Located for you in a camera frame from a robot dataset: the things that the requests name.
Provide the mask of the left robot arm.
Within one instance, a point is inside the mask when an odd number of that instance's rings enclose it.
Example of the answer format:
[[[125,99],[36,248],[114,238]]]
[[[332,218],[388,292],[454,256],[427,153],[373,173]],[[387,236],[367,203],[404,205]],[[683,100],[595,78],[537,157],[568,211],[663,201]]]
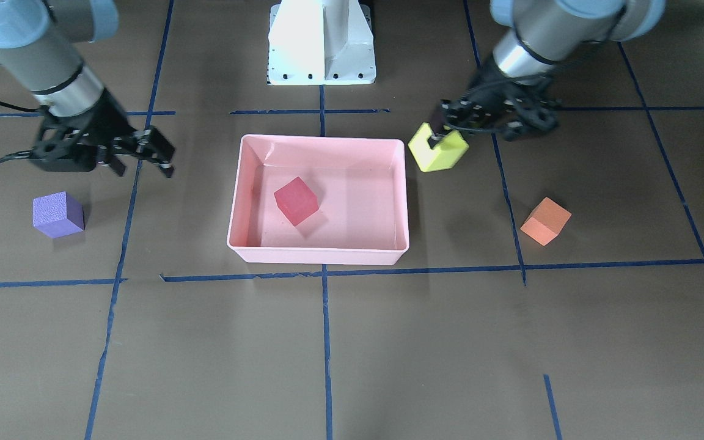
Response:
[[[556,75],[607,42],[646,34],[666,8],[664,1],[492,1],[492,17],[508,30],[461,97],[439,103],[428,147],[452,133],[507,141],[550,133],[558,126],[558,103],[546,92]]]

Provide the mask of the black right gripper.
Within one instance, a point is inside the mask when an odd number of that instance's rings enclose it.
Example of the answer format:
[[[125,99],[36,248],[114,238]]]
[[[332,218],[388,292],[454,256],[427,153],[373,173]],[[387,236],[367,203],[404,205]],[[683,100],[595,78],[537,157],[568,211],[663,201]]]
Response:
[[[45,172],[91,172],[102,163],[123,177],[127,167],[118,156],[131,156],[156,165],[165,178],[173,176],[172,143],[157,127],[135,131],[111,92],[76,116],[56,116],[47,105],[38,111],[43,119],[29,161]]]

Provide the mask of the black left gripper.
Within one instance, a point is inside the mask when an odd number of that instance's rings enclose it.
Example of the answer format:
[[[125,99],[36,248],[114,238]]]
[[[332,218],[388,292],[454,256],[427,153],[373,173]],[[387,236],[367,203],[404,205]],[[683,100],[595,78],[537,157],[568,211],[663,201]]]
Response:
[[[508,77],[495,61],[485,61],[461,97],[442,100],[428,118],[428,146],[436,147],[453,130],[496,134],[506,141],[544,136],[558,128],[558,103],[547,95],[550,73]]]

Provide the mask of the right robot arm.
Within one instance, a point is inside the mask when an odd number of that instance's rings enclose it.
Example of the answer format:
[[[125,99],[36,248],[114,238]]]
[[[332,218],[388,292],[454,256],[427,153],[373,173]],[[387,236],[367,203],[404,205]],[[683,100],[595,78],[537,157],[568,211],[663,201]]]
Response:
[[[121,176],[120,157],[131,156],[173,175],[173,145],[156,127],[131,127],[76,50],[76,42],[108,39],[118,28],[114,1],[0,1],[0,67],[31,93],[42,115],[33,147],[8,161],[30,161],[45,172],[101,165]]]

